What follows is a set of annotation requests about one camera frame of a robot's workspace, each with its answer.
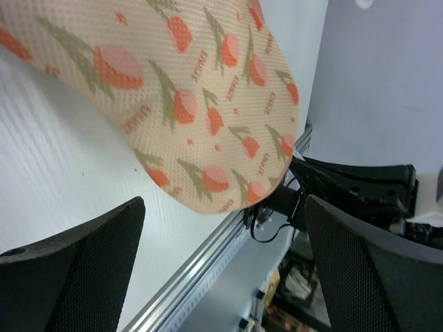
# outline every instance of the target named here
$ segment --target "black mesh panel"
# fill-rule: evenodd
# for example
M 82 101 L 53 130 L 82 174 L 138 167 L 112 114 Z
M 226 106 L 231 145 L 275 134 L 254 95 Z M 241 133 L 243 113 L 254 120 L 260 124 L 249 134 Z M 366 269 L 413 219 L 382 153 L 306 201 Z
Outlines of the black mesh panel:
M 334 332 L 396 332 L 363 241 L 311 197 L 307 228 Z
M 126 208 L 82 240 L 48 332 L 117 329 L 144 213 L 143 202 Z
M 368 249 L 401 331 L 443 331 L 443 266 L 401 257 L 374 245 Z

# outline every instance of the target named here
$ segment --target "green leaf print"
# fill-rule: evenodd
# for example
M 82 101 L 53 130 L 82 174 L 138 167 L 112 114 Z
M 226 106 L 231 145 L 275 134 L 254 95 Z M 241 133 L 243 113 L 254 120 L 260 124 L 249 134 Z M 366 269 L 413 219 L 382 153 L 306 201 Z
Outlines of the green leaf print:
M 60 43 L 60 45 L 68 53 L 69 57 L 71 57 L 71 59 L 75 62 L 79 71 L 83 74 L 85 80 L 87 81 L 89 90 L 92 93 L 95 93 L 96 87 L 98 87 L 112 100 L 115 100 L 111 87 L 106 82 L 102 81 L 92 62 L 80 52 L 82 50 L 92 53 L 93 49 L 75 35 L 69 33 L 65 29 L 57 27 L 47 19 L 43 17 L 36 17 L 36 20 Z
M 156 13 L 161 16 L 162 19 L 164 19 L 167 22 L 169 21 L 169 17 L 160 8 L 160 6 L 158 5 L 158 1 L 156 1 L 156 0 L 146 0 L 146 2 L 149 3 L 149 5 L 152 7 L 152 9 L 154 9 L 156 11 Z
M 174 118 L 174 101 L 171 96 L 171 90 L 175 92 L 175 85 L 172 83 L 171 79 L 166 75 L 166 73 L 156 65 L 152 60 L 148 60 L 152 68 L 159 78 L 161 85 L 161 98 L 163 100 L 163 125 L 168 121 L 171 127 L 171 131 L 174 132 L 175 128 L 175 118 Z
M 175 89 L 174 83 L 172 83 L 171 79 L 168 77 L 168 75 L 166 75 L 166 73 L 163 71 L 163 69 L 161 69 L 159 66 L 157 66 L 155 61 L 153 61 L 153 60 L 148 60 L 148 61 L 151 64 L 152 68 L 154 68 L 154 71 L 155 71 L 157 77 L 159 78 L 160 85 L 167 86 L 172 91 L 175 91 L 176 89 Z
M 208 20 L 208 23 L 213 31 L 214 38 L 215 38 L 215 69 L 218 68 L 220 65 L 220 72 L 221 76 L 224 75 L 224 61 L 222 59 L 222 46 L 223 41 L 222 37 L 224 38 L 224 29 L 222 25 L 213 17 L 213 15 L 210 13 L 210 11 L 207 9 L 207 7 L 203 7 L 203 11 L 205 12 L 206 19 Z
M 36 21 L 41 24 L 56 40 L 61 43 L 61 45 L 65 49 L 74 49 L 74 50 L 87 50 L 89 52 L 93 52 L 93 49 L 82 41 L 77 36 L 69 33 L 67 30 L 63 28 L 59 28 L 55 24 L 52 24 L 48 19 L 37 16 Z
M 205 88 L 201 88 L 201 90 L 203 91 L 203 96 L 205 98 L 205 105 L 207 109 L 209 108 L 209 101 L 211 101 L 214 105 L 218 105 L 218 98 L 214 93 L 206 90 Z
M 163 166 L 163 158 L 155 156 L 153 154 L 142 154 L 139 150 L 134 150 L 134 153 L 136 154 L 137 159 L 139 161 L 146 165 L 156 165 L 156 166 Z
M 163 99 L 163 125 L 166 121 L 169 122 L 171 131 L 174 132 L 175 129 L 175 118 L 173 113 L 174 102 L 172 101 L 172 96 L 170 90 L 166 86 L 161 87 L 161 97 Z
M 197 195 L 199 196 L 199 199 L 201 200 L 203 195 L 205 195 L 211 202 L 213 201 L 213 195 L 209 191 L 208 188 L 203 183 L 202 175 L 203 172 L 201 169 L 199 169 L 196 165 L 190 164 L 184 160 L 177 159 L 177 162 L 182 168 L 188 173 L 189 177 L 191 178 L 192 182 L 194 183 L 195 189 L 197 191 Z
M 177 1 L 175 0 L 147 0 L 151 6 L 163 7 L 173 12 L 180 12 L 177 8 Z
M 249 182 L 240 173 L 238 173 L 234 169 L 232 169 L 231 172 L 234 174 L 235 179 L 237 180 L 238 185 L 240 187 L 240 195 L 242 196 L 241 205 L 242 206 L 248 205 L 248 184 L 249 184 Z
M 243 137 L 241 136 L 242 133 L 248 135 L 251 133 L 248 127 L 228 127 L 228 129 L 239 140 L 243 140 Z
M 282 80 L 283 84 L 287 84 L 287 80 L 292 81 L 292 76 L 289 73 L 276 70 L 275 74 L 278 76 L 278 78 Z
M 284 155 L 283 148 L 282 148 L 282 136 L 278 133 L 278 131 L 276 131 L 269 124 L 266 124 L 265 126 L 269 130 L 272 140 L 274 141 L 275 150 L 277 150 L 278 160 L 280 160 L 280 158 L 284 160 L 285 155 Z
M 246 59 L 244 60 L 242 79 L 246 78 L 246 83 L 249 87 L 249 84 L 251 83 L 251 74 L 249 73 L 249 66 L 251 65 L 251 59 L 254 53 L 254 40 L 252 38 L 252 31 L 250 26 L 248 26 L 248 30 L 249 30 L 249 42 L 248 42 L 248 50 L 246 52 Z
M 273 177 L 268 177 L 268 180 L 269 180 L 269 182 L 270 182 L 270 184 L 272 185 L 272 186 L 274 186 L 276 183 L 277 183 L 277 178 L 273 178 Z
M 3 9 L 1 9 L 1 6 L 0 6 L 0 22 L 3 24 L 6 23 L 5 15 L 3 14 Z

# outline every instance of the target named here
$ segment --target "white tabletop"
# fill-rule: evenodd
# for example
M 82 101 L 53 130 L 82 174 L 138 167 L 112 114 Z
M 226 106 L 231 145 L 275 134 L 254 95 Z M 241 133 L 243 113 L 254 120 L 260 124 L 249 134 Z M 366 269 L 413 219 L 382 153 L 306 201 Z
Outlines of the white tabletop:
M 262 7 L 300 89 L 301 135 L 327 0 L 262 0 Z M 2 47 L 0 184 L 0 252 L 143 197 L 145 225 L 119 330 L 227 215 L 203 216 L 174 201 L 150 180 L 92 102 Z

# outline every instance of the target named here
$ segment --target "white wall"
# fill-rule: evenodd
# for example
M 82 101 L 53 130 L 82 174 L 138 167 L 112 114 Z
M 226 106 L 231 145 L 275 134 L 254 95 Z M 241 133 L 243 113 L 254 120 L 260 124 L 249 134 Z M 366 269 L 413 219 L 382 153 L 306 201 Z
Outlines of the white wall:
M 331 0 L 309 108 L 313 158 L 443 164 L 443 1 Z
M 300 96 L 298 138 L 306 117 L 316 72 L 328 0 L 260 0 L 264 19 L 288 61 Z

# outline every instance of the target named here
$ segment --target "white surface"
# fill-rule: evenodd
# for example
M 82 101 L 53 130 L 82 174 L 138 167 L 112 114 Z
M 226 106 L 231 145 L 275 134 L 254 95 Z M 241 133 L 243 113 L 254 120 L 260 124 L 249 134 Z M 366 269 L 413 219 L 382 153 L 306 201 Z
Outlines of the white surface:
M 263 0 L 300 89 L 305 128 L 327 0 Z M 227 214 L 201 216 L 157 188 L 88 100 L 0 47 L 0 252 L 97 217 L 134 196 L 147 207 L 121 330 Z
M 281 47 L 297 83 L 300 96 L 299 138 L 305 130 L 328 0 L 260 0 L 260 3 L 264 20 Z
M 443 227 L 443 202 L 437 202 L 437 184 L 439 173 L 417 174 L 419 181 L 415 217 L 410 223 L 427 223 L 434 227 Z
M 330 1 L 309 108 L 309 156 L 443 165 L 443 1 Z
M 272 237 L 286 223 L 286 217 L 275 213 L 273 221 L 263 231 L 257 231 L 258 239 Z M 199 302 L 192 307 L 179 332 L 229 332 L 236 331 L 241 317 L 248 317 L 257 289 L 264 285 L 269 273 L 277 267 L 289 248 L 292 228 L 282 229 L 271 243 L 258 243 L 251 237 L 232 258 L 215 283 L 208 288 Z M 226 258 L 220 257 L 213 270 L 218 270 Z
M 374 0 L 355 0 L 355 4 L 361 9 L 368 9 L 373 3 Z

